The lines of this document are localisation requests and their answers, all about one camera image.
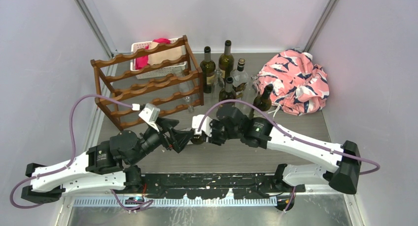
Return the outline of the dark bottle white label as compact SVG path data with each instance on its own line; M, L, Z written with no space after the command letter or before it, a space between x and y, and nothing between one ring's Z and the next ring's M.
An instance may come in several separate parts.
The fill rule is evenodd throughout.
M207 141L207 135L202 133L201 135L194 135L190 140L192 144L201 145Z

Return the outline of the dark bottle cream label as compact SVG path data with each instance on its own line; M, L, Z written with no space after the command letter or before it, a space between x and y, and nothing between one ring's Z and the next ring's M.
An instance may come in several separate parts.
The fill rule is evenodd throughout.
M272 105L270 95L273 89L274 89L274 86L272 84L268 84L267 86L265 86L263 93L255 97L252 105L257 107L259 110L263 112L268 111Z

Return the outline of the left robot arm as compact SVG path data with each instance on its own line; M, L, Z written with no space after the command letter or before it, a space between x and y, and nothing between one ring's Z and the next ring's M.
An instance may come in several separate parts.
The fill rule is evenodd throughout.
M141 192L145 181L137 163L159 146L179 153L193 138L195 131L176 130L178 123L178 120L158 118L156 128L148 126L139 134L123 130L73 160L52 166L30 163L26 175L31 181L22 188L21 198L45 204L83 191Z

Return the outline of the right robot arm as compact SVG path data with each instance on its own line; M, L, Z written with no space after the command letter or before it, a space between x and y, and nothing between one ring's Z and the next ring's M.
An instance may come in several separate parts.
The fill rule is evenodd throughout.
M216 119L206 118L203 132L208 141L222 145L239 139L252 148L281 151L309 161L309 164L279 164L274 187L281 192L299 185L324 185L345 193L356 194L361 160L357 144L323 142L293 132L265 117L249 118L239 109L224 105Z

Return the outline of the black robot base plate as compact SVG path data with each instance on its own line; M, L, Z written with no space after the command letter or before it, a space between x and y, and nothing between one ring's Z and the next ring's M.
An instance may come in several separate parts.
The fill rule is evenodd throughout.
M116 193L144 194L153 199L264 199L291 193L293 187L271 173L143 174L140 184Z

